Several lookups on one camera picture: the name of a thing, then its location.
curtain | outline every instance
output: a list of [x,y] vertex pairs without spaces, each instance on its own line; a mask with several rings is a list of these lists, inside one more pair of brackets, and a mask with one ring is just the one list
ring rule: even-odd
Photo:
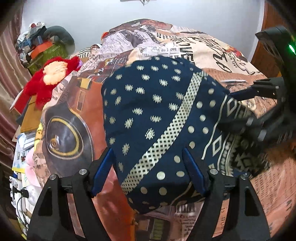
[[12,167],[15,142],[12,137],[18,127],[9,108],[31,75],[19,60],[14,44],[22,25],[22,7],[15,13],[0,36],[0,163]]

black cable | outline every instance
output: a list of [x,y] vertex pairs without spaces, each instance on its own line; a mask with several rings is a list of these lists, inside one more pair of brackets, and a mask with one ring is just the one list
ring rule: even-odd
[[23,212],[23,211],[22,211],[22,216],[23,216],[23,218],[24,218],[24,220],[25,220],[25,223],[26,223],[27,225],[29,225],[28,222],[27,222],[27,220],[26,220],[26,218],[25,218],[25,215],[24,215],[24,212]]
[[[23,198],[23,196],[21,196],[21,198],[17,201],[17,206],[18,206],[19,201],[20,201],[22,198]],[[19,216],[19,218],[20,218],[20,222],[22,223],[22,225],[25,227],[26,230],[28,230],[27,227],[26,227],[26,224],[22,221],[22,219],[21,219],[21,217],[20,217],[20,213],[19,213],[18,207],[17,207],[17,214],[18,214],[18,216]]]

white wall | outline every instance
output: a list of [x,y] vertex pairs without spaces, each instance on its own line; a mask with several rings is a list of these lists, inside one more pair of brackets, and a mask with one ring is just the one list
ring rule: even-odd
[[124,22],[149,18],[194,28],[212,35],[252,58],[255,33],[261,30],[264,0],[27,0],[22,19],[60,25],[74,38],[76,51],[101,42],[103,32]]

pink fabric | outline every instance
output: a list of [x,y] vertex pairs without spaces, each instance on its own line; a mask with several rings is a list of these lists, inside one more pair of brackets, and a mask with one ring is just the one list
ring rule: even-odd
[[26,174],[30,184],[32,184],[32,185],[34,185],[36,187],[41,187],[39,182],[38,182],[38,179],[36,177],[34,167],[26,166],[25,167],[25,174]]
[[35,163],[33,161],[33,153],[34,153],[34,148],[32,148],[31,150],[29,150],[29,152],[26,155],[26,163],[31,166],[34,167]]

pile of clothes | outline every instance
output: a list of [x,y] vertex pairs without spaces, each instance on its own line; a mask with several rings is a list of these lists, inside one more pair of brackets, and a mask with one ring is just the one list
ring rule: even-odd
[[22,33],[15,44],[16,51],[24,67],[28,67],[31,60],[55,43],[62,43],[68,54],[75,49],[74,39],[61,26],[46,28],[44,23],[32,23],[29,30]]

